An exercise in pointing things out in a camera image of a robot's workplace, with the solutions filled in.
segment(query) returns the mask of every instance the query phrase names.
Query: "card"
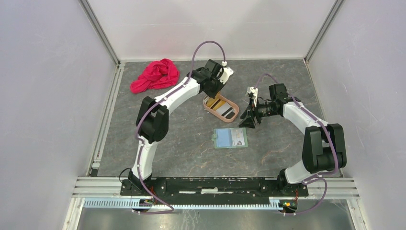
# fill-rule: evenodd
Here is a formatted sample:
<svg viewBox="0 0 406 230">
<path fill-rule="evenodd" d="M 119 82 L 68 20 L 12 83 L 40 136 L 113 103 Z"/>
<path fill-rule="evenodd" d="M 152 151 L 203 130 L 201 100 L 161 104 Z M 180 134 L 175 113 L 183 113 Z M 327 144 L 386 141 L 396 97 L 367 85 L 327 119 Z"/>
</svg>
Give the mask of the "card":
<svg viewBox="0 0 406 230">
<path fill-rule="evenodd" d="M 231 139 L 233 141 L 233 146 L 245 145 L 243 129 L 234 128 L 231 130 Z"/>
</svg>

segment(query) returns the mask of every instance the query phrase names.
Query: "cable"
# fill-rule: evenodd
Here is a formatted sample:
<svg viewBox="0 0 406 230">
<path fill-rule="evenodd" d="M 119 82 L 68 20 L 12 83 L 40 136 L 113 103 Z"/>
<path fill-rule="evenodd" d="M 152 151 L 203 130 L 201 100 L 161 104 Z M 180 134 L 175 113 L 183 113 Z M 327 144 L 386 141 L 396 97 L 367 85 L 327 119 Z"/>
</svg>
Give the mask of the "cable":
<svg viewBox="0 0 406 230">
<path fill-rule="evenodd" d="M 263 101 L 272 102 L 272 100 L 270 100 L 270 99 L 263 99 L 262 97 L 258 97 L 258 98 L 260 98 L 260 99 L 263 100 Z"/>
<path fill-rule="evenodd" d="M 320 200 L 317 202 L 317 204 L 315 204 L 313 207 L 311 207 L 311 208 L 309 208 L 309 209 L 307 209 L 305 211 L 300 211 L 300 212 L 295 212 L 295 213 L 284 213 L 283 214 L 284 216 L 285 215 L 296 216 L 298 214 L 304 214 L 306 212 L 310 212 L 310 211 L 314 210 L 315 208 L 317 208 L 321 204 L 321 202 L 323 202 L 324 197 L 326 196 L 326 193 L 327 193 L 327 181 L 324 178 L 319 177 L 319 178 L 316 178 L 316 179 L 314 179 L 312 181 L 309 181 L 308 184 L 311 184 L 311 183 L 316 182 L 316 181 L 323 181 L 324 182 L 324 192 L 323 192 L 323 195 L 321 196 Z"/>
<path fill-rule="evenodd" d="M 260 76 L 260 78 L 258 79 L 257 83 L 255 84 L 255 86 L 254 86 L 255 89 L 258 87 L 260 81 L 263 79 L 264 76 L 268 76 L 268 77 L 272 78 L 272 80 L 273 80 L 276 84 L 279 84 L 278 80 L 276 80 L 276 78 L 275 78 L 274 76 L 272 76 L 272 75 L 270 75 L 270 74 L 268 74 L 268 73 L 264 73 L 264 74 L 262 74 L 262 76 Z M 334 170 L 333 170 L 333 171 L 331 171 L 331 172 L 316 173 L 316 174 L 314 174 L 314 175 L 312 175 L 312 176 L 309 176 L 308 178 L 306 178 L 306 179 L 303 180 L 303 182 L 302 182 L 303 184 L 311 184 L 311 183 L 313 183 L 313 182 L 315 182 L 315 181 L 322 180 L 322 181 L 324 181 L 325 189 L 324 189 L 323 195 L 321 196 L 319 202 L 318 202 L 316 205 L 314 205 L 313 207 L 311 207 L 310 209 L 305 210 L 305 211 L 301 211 L 301 212 L 297 212 L 297 213 L 293 213 L 293 214 L 288 214 L 288 215 L 293 215 L 293 216 L 294 216 L 294 215 L 297 215 L 297 214 L 303 214 L 303 213 L 306 213 L 306 212 L 308 212 L 308 211 L 310 211 L 310 210 L 313 210 L 313 209 L 315 209 L 316 207 L 318 207 L 318 206 L 321 204 L 321 202 L 323 202 L 324 197 L 326 196 L 326 193 L 327 193 L 327 181 L 326 181 L 324 178 L 322 178 L 322 176 L 334 175 L 334 174 L 336 174 L 336 173 L 338 172 L 338 158 L 337 158 L 336 150 L 335 150 L 334 145 L 333 145 L 333 141 L 331 140 L 331 137 L 330 137 L 330 135 L 329 135 L 329 133 L 328 133 L 326 127 L 324 126 L 324 124 L 323 124 L 319 119 L 317 119 L 317 117 L 315 117 L 310 111 L 308 111 L 308 110 L 305 109 L 303 106 L 301 106 L 301 105 L 297 102 L 297 100 L 296 100 L 296 98 L 294 97 L 293 94 L 290 94 L 290 93 L 289 93 L 289 96 L 292 97 L 292 99 L 293 99 L 295 105 L 296 105 L 300 110 L 302 110 L 304 113 L 306 113 L 309 117 L 311 117 L 314 121 L 316 121 L 316 122 L 321 126 L 321 128 L 322 128 L 323 131 L 324 131 L 324 134 L 325 134 L 326 137 L 327 137 L 328 144 L 329 144 L 329 146 L 330 146 L 331 152 L 333 153 L 333 159 L 334 159 Z"/>
<path fill-rule="evenodd" d="M 120 177 L 121 177 L 121 175 L 125 172 L 125 170 L 127 170 L 127 169 L 131 169 L 131 168 L 125 168 L 123 171 L 121 171 L 120 175 L 118 176 L 118 180 L 119 180 L 121 183 L 123 183 L 123 181 L 120 180 Z"/>
<path fill-rule="evenodd" d="M 157 201 L 161 202 L 162 204 L 168 206 L 168 207 L 171 209 L 171 210 L 157 211 L 157 212 L 145 212 L 145 213 L 139 212 L 139 214 L 147 214 L 147 215 L 151 215 L 151 214 L 165 214 L 165 213 L 171 213 L 171 212 L 173 212 L 173 210 L 175 210 L 170 204 L 166 203 L 165 201 L 161 200 L 158 196 L 156 196 L 155 194 L 153 194 L 153 193 L 147 188 L 147 186 L 145 185 L 145 183 L 144 183 L 144 181 L 143 181 L 143 179 L 142 179 L 142 177 L 141 177 L 140 160 L 141 160 L 141 152 L 142 152 L 143 146 L 145 145 L 145 142 L 144 142 L 144 140 L 142 140 L 142 139 L 139 137 L 138 132 L 139 132 L 139 130 L 140 130 L 140 127 L 141 127 L 142 123 L 144 122 L 145 118 L 147 117 L 147 115 L 148 115 L 155 107 L 157 107 L 159 104 L 161 104 L 162 102 L 164 102 L 165 100 L 167 100 L 171 95 L 173 95 L 174 93 L 176 93 L 177 91 L 179 91 L 181 88 L 183 88 L 183 87 L 189 82 L 190 78 L 192 77 L 193 66 L 194 66 L 194 58 L 196 57 L 197 51 L 199 50 L 199 48 L 200 48 L 201 46 L 203 46 L 203 45 L 206 44 L 206 43 L 214 43 L 214 44 L 218 45 L 218 47 L 220 47 L 220 49 L 221 49 L 221 52 L 223 53 L 223 60 L 226 61 L 226 54 L 224 53 L 224 50 L 223 50 L 223 48 L 221 47 L 221 45 L 220 45 L 219 43 L 217 43 L 217 42 L 215 42 L 215 41 L 205 41 L 205 42 L 202 42 L 200 45 L 197 46 L 196 50 L 195 50 L 194 53 L 193 53 L 191 71 L 189 72 L 188 78 L 187 78 L 187 80 L 185 81 L 185 83 L 184 83 L 183 85 L 179 86 L 178 88 L 176 88 L 174 91 L 168 93 L 168 95 L 167 95 L 166 97 L 162 98 L 160 101 L 158 101 L 157 103 L 155 103 L 154 105 L 152 105 L 151 108 L 149 108 L 149 109 L 145 112 L 145 114 L 141 117 L 141 119 L 140 119 L 140 121 L 139 121 L 139 123 L 138 123 L 138 125 L 137 125 L 137 127 L 136 127 L 136 130 L 135 130 L 135 138 L 141 142 L 141 147 L 139 148 L 138 157 L 137 157 L 137 159 L 136 159 L 138 178 L 139 178 L 139 180 L 140 180 L 140 182 L 141 182 L 142 187 L 143 187 L 153 198 L 155 198 Z"/>
<path fill-rule="evenodd" d="M 297 199 L 299 199 L 299 192 L 297 191 L 297 189 L 294 190 L 294 192 L 296 193 L 295 197 L 294 197 L 294 202 L 297 202 Z"/>
<path fill-rule="evenodd" d="M 293 211 L 293 212 L 295 212 L 297 209 L 293 209 L 293 208 L 291 208 L 291 207 L 285 207 L 285 208 L 288 208 L 289 210 L 291 210 L 291 211 Z"/>
</svg>

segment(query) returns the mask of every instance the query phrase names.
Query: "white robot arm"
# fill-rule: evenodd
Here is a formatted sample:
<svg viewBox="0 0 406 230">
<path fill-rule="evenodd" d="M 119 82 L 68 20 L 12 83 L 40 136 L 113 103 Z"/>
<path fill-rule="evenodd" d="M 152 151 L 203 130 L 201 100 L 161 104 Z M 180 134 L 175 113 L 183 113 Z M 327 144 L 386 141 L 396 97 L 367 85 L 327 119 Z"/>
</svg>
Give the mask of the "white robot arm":
<svg viewBox="0 0 406 230">
<path fill-rule="evenodd" d="M 166 92 L 165 94 L 158 96 L 154 99 L 146 97 L 141 105 L 138 115 L 137 124 L 139 118 L 144 115 L 145 111 L 151 107 L 153 103 L 160 101 L 162 98 L 166 98 L 170 93 L 175 91 L 176 88 L 181 86 L 180 90 L 177 90 L 170 97 L 166 98 L 155 111 L 156 115 L 153 117 L 150 115 L 148 119 L 145 119 L 140 129 L 140 138 L 138 144 L 137 158 L 141 154 L 139 168 L 141 172 L 141 178 L 144 180 L 152 174 L 152 161 L 155 156 L 155 151 L 164 136 L 168 131 L 168 118 L 169 115 L 182 103 L 189 98 L 198 95 L 200 92 L 205 92 L 211 97 L 215 95 L 224 87 L 229 77 L 233 74 L 233 70 L 226 66 L 223 62 L 222 65 L 209 60 L 204 68 L 199 68 L 192 72 L 192 77 L 188 80 L 188 77 L 184 78 L 177 86 Z M 131 169 L 130 176 L 136 177 L 135 184 L 139 180 L 137 173 L 137 161 Z"/>
<path fill-rule="evenodd" d="M 299 99 L 291 97 L 284 84 L 274 84 L 269 87 L 271 99 L 264 104 L 257 102 L 258 89 L 248 87 L 247 95 L 250 97 L 249 105 L 241 116 L 240 127 L 255 128 L 260 124 L 263 117 L 280 115 L 291 121 L 303 134 L 304 144 L 302 160 L 295 165 L 283 169 L 278 179 L 286 184 L 298 184 L 306 178 L 324 171 L 335 168 L 333 153 L 330 147 L 324 147 L 328 143 L 327 137 L 322 130 L 323 125 L 329 132 L 335 147 L 338 168 L 347 163 L 345 152 L 344 132 L 339 124 L 330 124 L 304 108 Z"/>
</svg>

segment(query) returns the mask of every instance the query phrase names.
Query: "red cloth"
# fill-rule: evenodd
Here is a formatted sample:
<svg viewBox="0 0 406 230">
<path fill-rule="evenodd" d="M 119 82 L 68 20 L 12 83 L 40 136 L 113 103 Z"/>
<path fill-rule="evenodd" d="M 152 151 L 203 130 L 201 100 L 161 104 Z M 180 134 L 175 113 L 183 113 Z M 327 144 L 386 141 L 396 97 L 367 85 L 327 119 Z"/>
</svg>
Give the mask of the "red cloth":
<svg viewBox="0 0 406 230">
<path fill-rule="evenodd" d="M 133 93 L 144 92 L 147 89 L 165 89 L 176 85 L 179 80 L 179 70 L 169 59 L 154 61 L 131 83 L 130 90 Z"/>
</svg>

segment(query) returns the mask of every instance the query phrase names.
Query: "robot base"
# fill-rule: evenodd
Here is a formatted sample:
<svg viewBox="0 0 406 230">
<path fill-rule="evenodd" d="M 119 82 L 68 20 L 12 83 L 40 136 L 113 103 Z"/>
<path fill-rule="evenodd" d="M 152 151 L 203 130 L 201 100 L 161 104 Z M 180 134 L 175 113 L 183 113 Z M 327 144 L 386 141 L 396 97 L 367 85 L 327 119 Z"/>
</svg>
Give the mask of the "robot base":
<svg viewBox="0 0 406 230">
<path fill-rule="evenodd" d="M 269 197 L 309 196 L 307 186 L 285 184 L 266 177 L 152 177 L 145 181 L 156 195 L 172 205 L 269 204 Z M 144 196 L 123 180 L 122 196 Z"/>
</svg>

